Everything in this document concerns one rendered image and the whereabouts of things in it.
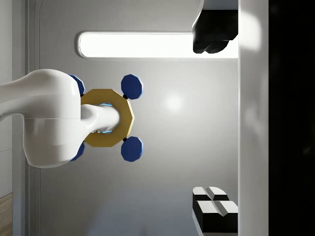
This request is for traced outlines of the drone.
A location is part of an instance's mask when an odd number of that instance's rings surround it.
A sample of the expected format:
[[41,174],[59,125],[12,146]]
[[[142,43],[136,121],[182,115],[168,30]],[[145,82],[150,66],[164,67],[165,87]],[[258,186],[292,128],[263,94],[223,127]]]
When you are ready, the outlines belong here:
[[134,162],[143,153],[143,142],[129,134],[134,122],[130,100],[138,99],[143,93],[142,81],[133,74],[125,75],[121,81],[120,95],[113,89],[92,89],[87,93],[83,82],[70,75],[78,84],[81,95],[81,121],[84,124],[84,139],[72,159],[78,159],[84,152],[85,144],[95,148],[112,147],[123,142],[121,155],[125,161]]

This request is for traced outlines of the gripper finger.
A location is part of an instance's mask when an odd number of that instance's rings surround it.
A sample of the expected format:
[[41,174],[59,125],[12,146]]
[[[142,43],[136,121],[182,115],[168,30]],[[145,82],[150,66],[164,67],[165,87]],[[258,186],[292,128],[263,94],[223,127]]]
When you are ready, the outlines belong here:
[[200,0],[192,25],[193,52],[216,54],[238,35],[238,0]]
[[193,188],[192,217],[199,236],[238,236],[238,206],[220,188]]

